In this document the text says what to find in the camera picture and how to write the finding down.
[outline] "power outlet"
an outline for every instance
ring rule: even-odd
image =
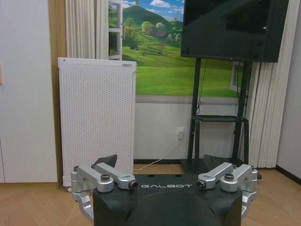
[[[185,135],[185,127],[177,127],[177,135],[179,139],[183,139]]]

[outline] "black cable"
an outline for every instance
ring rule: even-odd
[[[240,68],[240,61],[238,63],[238,68],[237,68],[237,72],[236,72],[236,88],[237,88],[237,99],[239,102],[239,91],[238,91],[238,75],[239,75],[239,68]]]
[[[200,91],[199,98],[198,98],[197,114],[199,114],[201,112],[200,108],[203,105],[203,101],[201,101],[201,98],[202,98],[202,95],[203,95],[203,86],[204,86],[204,80],[205,80],[205,75],[206,75],[207,61],[208,61],[208,59],[206,59],[206,61],[205,61],[204,75],[203,75],[203,80],[202,80],[202,85],[201,85],[201,91]]]

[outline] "baseboard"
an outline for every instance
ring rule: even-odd
[[[282,173],[284,176],[290,178],[292,181],[296,182],[297,184],[301,185],[301,179],[295,176],[294,174],[286,171],[284,168],[276,165],[276,170]]]
[[[150,164],[158,159],[134,159],[134,164]],[[179,159],[163,159],[156,164],[181,164]]]

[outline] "green hill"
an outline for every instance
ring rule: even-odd
[[[178,21],[178,20],[174,20],[170,22],[173,26],[178,27],[179,29],[181,29],[183,27],[183,22],[182,21]]]
[[[174,25],[171,24],[164,17],[162,17],[156,13],[152,13],[140,6],[132,6],[132,7],[123,9],[123,19],[126,20],[129,17],[133,18],[133,20],[135,21],[137,26],[141,26],[141,24],[144,21],[149,21],[152,24],[156,24],[159,22],[165,24],[166,29],[168,31],[172,30],[172,28],[174,27]]]

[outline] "logo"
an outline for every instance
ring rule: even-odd
[[[166,185],[166,186],[162,186],[162,185],[141,185],[142,188],[185,188],[185,187],[192,187],[192,185]]]

